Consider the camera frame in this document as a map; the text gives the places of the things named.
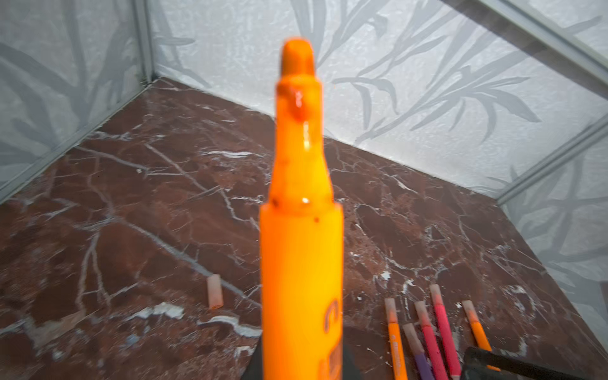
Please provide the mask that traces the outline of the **thick pink marker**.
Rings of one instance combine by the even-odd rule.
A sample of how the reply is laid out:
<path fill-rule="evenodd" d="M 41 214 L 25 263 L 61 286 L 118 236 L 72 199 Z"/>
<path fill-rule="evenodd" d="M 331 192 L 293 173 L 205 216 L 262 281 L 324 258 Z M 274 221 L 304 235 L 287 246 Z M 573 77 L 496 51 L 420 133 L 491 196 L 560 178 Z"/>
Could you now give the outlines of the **thick pink marker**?
<path fill-rule="evenodd" d="M 435 332 L 428 315 L 428 310 L 424 301 L 415 302 L 416 313 L 424 334 L 427 347 L 427 354 L 432 364 L 432 371 L 437 380 L 448 380 L 447 371 L 440 353 L 440 348 L 435 338 Z"/>

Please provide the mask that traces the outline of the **purple marker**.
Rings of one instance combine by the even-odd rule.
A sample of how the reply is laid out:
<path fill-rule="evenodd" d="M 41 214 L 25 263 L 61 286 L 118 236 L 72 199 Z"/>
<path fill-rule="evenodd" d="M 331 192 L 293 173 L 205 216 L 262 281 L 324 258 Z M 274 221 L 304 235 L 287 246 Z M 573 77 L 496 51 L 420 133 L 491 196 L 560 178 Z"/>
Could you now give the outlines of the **purple marker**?
<path fill-rule="evenodd" d="M 413 358 L 416 363 L 416 368 L 419 372 L 421 380 L 434 380 L 435 376 L 432 373 L 432 369 L 427 361 L 424 347 L 416 333 L 416 329 L 413 324 L 405 324 L 402 326 L 408 346 L 413 353 Z"/>

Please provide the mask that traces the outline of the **orange pen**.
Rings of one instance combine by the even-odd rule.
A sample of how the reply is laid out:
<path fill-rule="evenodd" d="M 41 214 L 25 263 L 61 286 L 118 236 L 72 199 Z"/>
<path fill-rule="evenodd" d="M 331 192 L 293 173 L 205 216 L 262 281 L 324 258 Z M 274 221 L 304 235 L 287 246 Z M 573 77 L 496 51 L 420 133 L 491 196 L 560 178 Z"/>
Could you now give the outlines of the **orange pen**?
<path fill-rule="evenodd" d="M 260 210 L 266 379 L 343 375 L 344 214 L 324 153 L 322 88 L 310 43 L 283 46 L 275 157 Z"/>
<path fill-rule="evenodd" d="M 397 307 L 393 298 L 386 298 L 385 310 L 389 333 L 389 347 L 396 380 L 407 380 L 407 368 L 402 347 L 402 335 L 397 318 Z"/>
<path fill-rule="evenodd" d="M 464 300 L 462 301 L 462 306 L 470 323 L 470 328 L 472 329 L 473 336 L 476 340 L 478 348 L 491 352 L 492 347 L 489 343 L 488 338 L 486 337 L 485 331 L 478 318 L 473 302 L 471 300 Z"/>

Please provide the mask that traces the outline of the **thin pink pen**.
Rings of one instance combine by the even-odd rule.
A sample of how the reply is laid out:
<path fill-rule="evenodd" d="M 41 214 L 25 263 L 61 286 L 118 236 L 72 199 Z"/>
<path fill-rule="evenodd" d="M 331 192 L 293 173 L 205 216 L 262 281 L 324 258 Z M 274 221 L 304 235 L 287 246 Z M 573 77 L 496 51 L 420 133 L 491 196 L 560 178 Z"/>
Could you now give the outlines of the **thin pink pen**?
<path fill-rule="evenodd" d="M 446 356 L 448 370 L 453 380 L 459 380 L 462 373 L 459 356 L 454 345 L 454 339 L 451 332 L 451 326 L 448 320 L 447 311 L 443 303 L 440 286 L 436 283 L 429 286 L 432 303 L 435 310 L 435 317 L 440 330 L 440 335 L 443 342 L 443 350 Z"/>

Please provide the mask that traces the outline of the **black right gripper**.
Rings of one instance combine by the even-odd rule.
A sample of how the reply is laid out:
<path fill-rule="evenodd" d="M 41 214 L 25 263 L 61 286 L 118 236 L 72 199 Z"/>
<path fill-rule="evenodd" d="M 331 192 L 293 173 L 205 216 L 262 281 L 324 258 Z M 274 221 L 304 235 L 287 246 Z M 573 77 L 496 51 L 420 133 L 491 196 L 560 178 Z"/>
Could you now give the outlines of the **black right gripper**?
<path fill-rule="evenodd" d="M 571 370 L 560 370 L 525 359 L 501 356 L 481 348 L 469 347 L 465 351 L 460 379 L 584 380 L 589 377 Z"/>

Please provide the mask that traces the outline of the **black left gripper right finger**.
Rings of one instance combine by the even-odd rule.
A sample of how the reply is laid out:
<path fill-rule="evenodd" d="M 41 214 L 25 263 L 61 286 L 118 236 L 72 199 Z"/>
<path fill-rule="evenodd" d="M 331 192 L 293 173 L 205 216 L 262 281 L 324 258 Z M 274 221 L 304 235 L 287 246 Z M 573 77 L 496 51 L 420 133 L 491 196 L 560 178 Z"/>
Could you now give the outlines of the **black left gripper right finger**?
<path fill-rule="evenodd" d="M 342 379 L 343 380 L 363 380 L 363 376 L 356 366 L 354 358 L 348 345 L 342 345 Z"/>

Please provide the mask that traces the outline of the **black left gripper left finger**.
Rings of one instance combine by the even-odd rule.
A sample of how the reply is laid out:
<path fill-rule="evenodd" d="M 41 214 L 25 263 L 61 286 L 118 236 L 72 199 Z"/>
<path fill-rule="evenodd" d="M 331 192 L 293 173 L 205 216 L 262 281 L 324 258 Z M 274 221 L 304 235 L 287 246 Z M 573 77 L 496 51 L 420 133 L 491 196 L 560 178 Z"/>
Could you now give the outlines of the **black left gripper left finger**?
<path fill-rule="evenodd" d="M 263 339 L 260 337 L 240 380 L 263 380 L 263 367 Z"/>

